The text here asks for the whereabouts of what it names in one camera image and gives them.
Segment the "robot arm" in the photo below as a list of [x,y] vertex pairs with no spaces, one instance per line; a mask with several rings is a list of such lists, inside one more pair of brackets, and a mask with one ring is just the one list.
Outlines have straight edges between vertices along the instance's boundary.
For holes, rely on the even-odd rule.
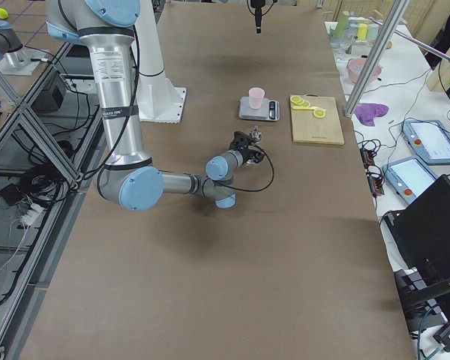
[[156,169],[144,148],[140,122],[177,110],[185,99],[164,73],[150,1],[48,1],[46,24],[52,37],[81,44],[90,54],[109,147],[92,172],[104,199],[136,212],[150,209],[165,193],[208,197],[221,209],[235,205],[235,171],[266,158],[252,134],[235,132],[204,175]]

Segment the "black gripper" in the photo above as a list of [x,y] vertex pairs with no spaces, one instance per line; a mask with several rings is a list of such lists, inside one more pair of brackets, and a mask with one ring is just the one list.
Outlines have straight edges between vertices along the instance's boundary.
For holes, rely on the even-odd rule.
[[266,1],[266,0],[247,0],[247,6],[254,10],[254,20],[256,26],[256,33],[260,34],[262,32],[262,19],[263,19],[263,8],[266,5],[272,6],[277,1]]
[[264,159],[264,151],[257,146],[256,141],[250,135],[235,131],[233,136],[227,152],[228,165],[258,164]]

